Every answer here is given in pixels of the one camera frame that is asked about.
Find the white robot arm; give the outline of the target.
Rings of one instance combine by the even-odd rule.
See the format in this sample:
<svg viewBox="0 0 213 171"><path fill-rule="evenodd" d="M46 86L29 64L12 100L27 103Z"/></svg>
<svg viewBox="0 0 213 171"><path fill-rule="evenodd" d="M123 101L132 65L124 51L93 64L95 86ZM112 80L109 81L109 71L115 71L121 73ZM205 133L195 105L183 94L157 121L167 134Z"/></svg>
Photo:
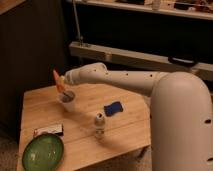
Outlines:
<svg viewBox="0 0 213 171"><path fill-rule="evenodd" d="M56 84L102 83L150 99L152 171L213 171L213 105L206 84L188 72L110 71L93 63Z"/></svg>

